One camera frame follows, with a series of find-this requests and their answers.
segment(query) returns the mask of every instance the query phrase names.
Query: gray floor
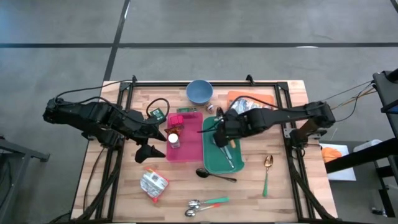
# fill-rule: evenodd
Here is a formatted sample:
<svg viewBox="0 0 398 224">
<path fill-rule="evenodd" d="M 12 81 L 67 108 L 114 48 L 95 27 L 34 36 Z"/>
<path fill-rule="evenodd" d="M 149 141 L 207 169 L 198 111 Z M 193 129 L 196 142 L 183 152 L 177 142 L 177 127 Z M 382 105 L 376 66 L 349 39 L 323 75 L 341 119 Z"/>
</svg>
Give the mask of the gray floor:
<svg viewBox="0 0 398 224">
<path fill-rule="evenodd" d="M 0 0 L 0 43 L 112 42 L 123 0 Z M 134 0 L 121 42 L 397 42 L 398 13 L 389 0 Z M 0 49 L 0 133 L 8 140 L 51 153 L 33 161 L 12 214 L 13 223 L 43 223 L 73 203 L 87 141 L 69 126 L 42 120 L 57 93 L 97 86 L 110 49 Z M 397 68 L 398 48 L 333 49 L 119 49 L 111 80 L 304 80 L 310 100 L 370 80 Z M 329 103 L 335 105 L 357 91 Z M 82 100 L 87 91 L 68 96 Z M 358 102 L 355 114 L 334 125 L 326 140 L 365 141 L 392 137 L 377 95 Z M 340 119 L 352 105 L 336 110 Z M 390 223 L 371 214 L 377 183 L 356 169 L 356 185 L 332 183 L 339 217 Z M 369 192 L 356 190 L 370 185 Z"/>
</svg>

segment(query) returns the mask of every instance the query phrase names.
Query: spoon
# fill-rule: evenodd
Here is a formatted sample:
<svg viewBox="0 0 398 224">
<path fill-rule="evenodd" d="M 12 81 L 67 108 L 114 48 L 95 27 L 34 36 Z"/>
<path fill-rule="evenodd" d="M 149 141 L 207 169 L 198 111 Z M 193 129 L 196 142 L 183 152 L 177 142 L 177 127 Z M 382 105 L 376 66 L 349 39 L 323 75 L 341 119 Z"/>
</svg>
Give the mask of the spoon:
<svg viewBox="0 0 398 224">
<path fill-rule="evenodd" d="M 267 172 L 266 172 L 266 183 L 264 184 L 264 190 L 262 191 L 262 196 L 266 197 L 268 194 L 268 169 L 272 166 L 274 163 L 274 158 L 272 155 L 269 155 L 266 157 L 266 161 L 264 162 L 264 167 L 266 167 Z"/>
<path fill-rule="evenodd" d="M 236 181 L 237 181 L 235 178 L 222 177 L 222 176 L 211 174 L 205 168 L 198 168 L 197 169 L 197 175 L 199 177 L 201 177 L 201 178 L 207 178 L 208 176 L 212 175 L 212 176 L 215 176 L 215 177 L 218 177 L 218 178 L 222 178 L 224 180 L 228 180 L 228 181 L 230 181 L 232 183 L 236 183 Z"/>
<path fill-rule="evenodd" d="M 229 197 L 216 198 L 204 202 L 200 202 L 199 200 L 195 199 L 188 202 L 188 207 L 198 209 L 200 205 L 203 205 L 205 203 L 221 203 L 221 202 L 229 202 Z"/>
<path fill-rule="evenodd" d="M 185 212 L 185 216 L 186 217 L 194 217 L 197 214 L 197 212 L 200 212 L 200 211 L 203 211 L 203 210 L 206 210 L 206 209 L 209 209 L 209 208 L 216 208 L 216 207 L 219 207 L 219 206 L 220 206 L 220 204 L 216 203 L 214 205 L 210 205 L 210 206 L 207 206 L 207 207 L 204 207 L 204 208 L 201 208 L 201 209 L 190 208 L 190 209 L 188 209 Z"/>
</svg>

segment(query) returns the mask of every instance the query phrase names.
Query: green tray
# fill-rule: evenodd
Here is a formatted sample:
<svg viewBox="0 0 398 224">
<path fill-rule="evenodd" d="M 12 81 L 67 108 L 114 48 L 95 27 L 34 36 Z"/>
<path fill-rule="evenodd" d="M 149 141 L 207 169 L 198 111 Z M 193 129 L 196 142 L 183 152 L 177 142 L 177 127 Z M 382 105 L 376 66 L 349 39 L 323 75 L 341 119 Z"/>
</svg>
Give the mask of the green tray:
<svg viewBox="0 0 398 224">
<path fill-rule="evenodd" d="M 204 120 L 203 130 L 210 128 L 216 122 L 212 116 Z M 241 143 L 238 139 L 235 139 L 236 147 L 233 149 L 230 144 L 227 145 L 229 153 L 232 156 L 232 163 L 234 168 L 228 163 L 225 155 L 219 147 L 213 142 L 213 131 L 203 133 L 203 163 L 205 164 L 206 170 L 212 174 L 230 174 L 240 171 L 244 167 L 241 154 Z"/>
</svg>

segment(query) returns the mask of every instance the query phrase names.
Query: butcher block tabletop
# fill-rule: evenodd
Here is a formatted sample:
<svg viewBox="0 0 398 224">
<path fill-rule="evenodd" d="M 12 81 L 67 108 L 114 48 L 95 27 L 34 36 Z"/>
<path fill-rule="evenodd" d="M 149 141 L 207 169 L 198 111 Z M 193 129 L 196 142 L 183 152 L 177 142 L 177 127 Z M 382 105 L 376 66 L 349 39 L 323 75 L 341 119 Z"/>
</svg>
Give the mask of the butcher block tabletop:
<svg viewBox="0 0 398 224">
<path fill-rule="evenodd" d="M 301 80 L 286 81 L 289 84 L 290 98 L 293 106 L 308 103 L 304 82 Z M 213 87 L 214 92 L 211 103 L 227 109 L 227 94 L 229 91 L 244 91 L 263 95 L 275 96 L 273 87 L 267 86 L 242 86 L 242 87 Z M 119 83 L 104 87 L 101 97 L 116 103 L 119 92 Z M 170 113 L 175 113 L 177 108 L 193 107 L 186 97 L 185 87 L 134 87 L 131 108 L 143 113 L 146 117 L 148 104 L 156 98 L 166 98 L 170 102 Z M 157 101 L 151 109 L 160 108 L 166 112 L 166 104 Z M 203 119 L 209 114 L 201 106 L 194 106 L 202 112 Z M 159 130 L 164 136 L 166 123 L 160 125 Z M 298 127 L 304 121 L 297 122 Z M 280 125 L 274 125 L 262 134 L 241 140 L 243 170 L 234 174 L 225 174 L 238 181 L 232 183 L 216 177 L 203 179 L 196 175 L 195 170 L 203 167 L 203 162 L 174 162 L 166 158 L 148 158 L 142 164 L 134 160 L 139 146 L 134 141 L 126 141 L 124 145 L 123 161 L 118 184 L 116 203 L 113 213 L 114 222 L 296 222 L 292 185 L 287 166 L 284 140 Z M 166 154 L 166 142 L 149 139 L 149 145 Z M 81 171 L 72 218 L 83 213 L 83 196 L 91 170 L 98 154 L 103 148 L 97 141 L 90 141 Z M 333 196 L 323 163 L 319 146 L 307 147 L 304 157 L 308 181 L 311 191 L 326 210 L 337 217 Z M 266 176 L 264 160 L 267 155 L 273 155 L 274 163 L 269 169 L 268 196 L 263 197 L 262 191 Z M 94 199 L 101 185 L 103 176 L 106 149 L 102 153 L 95 173 L 90 183 L 87 194 L 86 207 Z M 154 203 L 141 189 L 140 179 L 145 168 L 150 167 L 170 181 L 169 186 Z M 104 201 L 103 215 L 108 212 L 110 190 Z M 197 213 L 195 217 L 186 217 L 187 203 L 190 200 L 209 200 L 220 197 L 229 197 L 229 202 L 221 204 L 218 208 L 211 208 Z M 300 190 L 300 199 L 304 210 L 304 217 L 308 217 L 305 197 Z"/>
</svg>

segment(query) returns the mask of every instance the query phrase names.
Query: black spoon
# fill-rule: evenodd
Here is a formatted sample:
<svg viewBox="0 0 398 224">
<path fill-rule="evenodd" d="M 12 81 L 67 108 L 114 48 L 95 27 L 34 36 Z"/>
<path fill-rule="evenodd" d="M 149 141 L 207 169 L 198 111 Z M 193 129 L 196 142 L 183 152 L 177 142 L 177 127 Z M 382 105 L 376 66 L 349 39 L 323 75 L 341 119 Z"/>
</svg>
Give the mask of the black spoon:
<svg viewBox="0 0 398 224">
<path fill-rule="evenodd" d="M 235 178 L 222 177 L 222 176 L 218 176 L 218 175 L 211 174 L 211 173 L 209 173 L 205 168 L 198 168 L 198 169 L 197 169 L 197 175 L 198 175 L 199 177 L 201 177 L 201 178 L 206 178 L 206 177 L 212 175 L 212 176 L 215 176 L 215 177 L 222 178 L 222 179 L 224 179 L 224 180 L 228 180 L 228 181 L 230 181 L 230 182 L 232 182 L 232 183 L 236 183 L 236 181 L 237 181 Z"/>
</svg>

